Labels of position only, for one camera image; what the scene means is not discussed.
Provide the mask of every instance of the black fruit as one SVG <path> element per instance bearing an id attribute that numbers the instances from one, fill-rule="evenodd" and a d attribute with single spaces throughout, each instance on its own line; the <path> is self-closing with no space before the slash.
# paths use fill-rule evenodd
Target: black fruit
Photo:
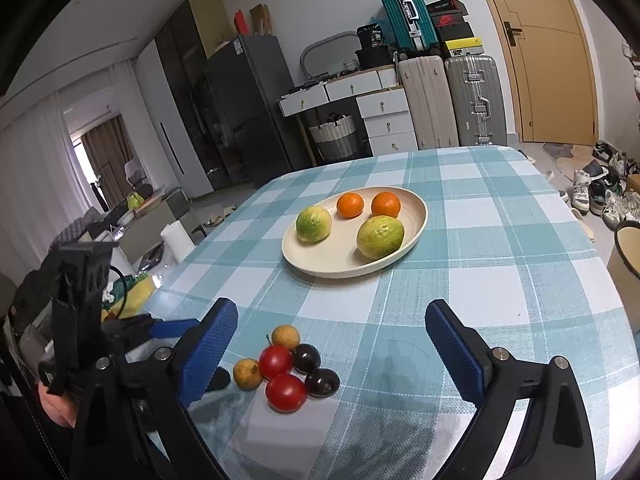
<path id="1" fill-rule="evenodd" d="M 320 366 L 320 352 L 307 343 L 296 346 L 292 351 L 293 367 L 301 374 L 310 374 Z"/>
<path id="2" fill-rule="evenodd" d="M 311 397 L 322 399 L 338 391 L 340 377 L 329 368 L 318 368 L 306 376 L 305 388 Z"/>

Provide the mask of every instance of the suitcase handle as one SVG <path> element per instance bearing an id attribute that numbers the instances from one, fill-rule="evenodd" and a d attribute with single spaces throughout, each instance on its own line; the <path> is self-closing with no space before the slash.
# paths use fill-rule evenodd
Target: suitcase handle
<path id="1" fill-rule="evenodd" d="M 418 8 L 415 6 L 413 0 L 403 0 L 402 8 L 408 20 L 419 20 L 420 14 L 418 14 Z"/>
<path id="2" fill-rule="evenodd" d="M 481 97 L 480 100 L 486 106 L 486 115 L 482 117 L 483 121 L 488 121 L 491 118 L 491 107 L 489 106 L 489 99 L 486 97 Z"/>

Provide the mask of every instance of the floor mat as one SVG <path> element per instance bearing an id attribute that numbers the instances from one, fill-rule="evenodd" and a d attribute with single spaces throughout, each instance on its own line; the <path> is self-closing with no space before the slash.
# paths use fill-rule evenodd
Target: floor mat
<path id="1" fill-rule="evenodd" d="M 591 146 L 545 142 L 542 150 L 553 159 L 560 173 L 571 181 L 574 180 L 574 171 L 581 170 L 593 160 Z"/>

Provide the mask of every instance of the door frame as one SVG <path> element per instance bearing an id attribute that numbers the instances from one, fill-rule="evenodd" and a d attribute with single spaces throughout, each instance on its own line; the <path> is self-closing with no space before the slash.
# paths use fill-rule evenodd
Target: door frame
<path id="1" fill-rule="evenodd" d="M 502 47 L 502 54 L 504 56 L 505 64 L 507 65 L 509 86 L 511 88 L 511 102 L 513 104 L 513 115 L 516 127 L 515 129 L 518 133 L 518 140 L 520 142 L 535 142 L 533 138 L 523 139 L 522 115 L 520 113 L 520 93 L 518 91 L 518 81 L 516 78 L 516 70 L 513 63 L 513 57 L 511 55 L 511 47 L 509 45 L 509 41 L 507 40 L 507 35 L 504 32 L 504 25 L 502 24 L 500 13 L 498 12 L 497 4 L 494 0 L 486 0 L 486 2 L 489 6 L 491 16 L 494 19 L 494 25 L 498 33 L 498 38 L 500 39 L 500 46 Z M 582 24 L 582 18 L 580 16 L 580 13 L 578 12 L 574 0 L 569 0 L 569 3 L 571 4 L 571 7 L 574 11 L 575 19 L 578 22 L 578 27 L 580 28 L 580 36 L 582 37 L 582 43 L 584 44 L 585 51 L 587 53 L 587 63 L 589 65 L 589 75 L 591 81 L 591 95 L 593 97 L 593 142 L 595 142 L 597 139 L 600 139 L 600 120 L 598 117 L 598 96 L 596 94 L 595 72 L 593 70 L 593 60 L 591 59 L 591 48 L 589 46 L 589 41 L 587 40 L 584 25 Z"/>

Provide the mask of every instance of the white curtain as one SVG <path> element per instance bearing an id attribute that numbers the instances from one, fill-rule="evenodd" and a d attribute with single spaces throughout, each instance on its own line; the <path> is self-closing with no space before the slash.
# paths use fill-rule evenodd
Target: white curtain
<path id="1" fill-rule="evenodd" d="M 161 186 L 167 188 L 178 186 L 174 169 L 166 158 L 166 153 L 149 117 L 130 60 L 111 65 L 110 73 L 127 133 L 140 164 L 145 168 L 149 183 L 154 189 L 159 189 Z"/>
<path id="2" fill-rule="evenodd" d="M 19 284 L 91 206 L 98 203 L 55 93 L 0 132 L 0 271 Z"/>

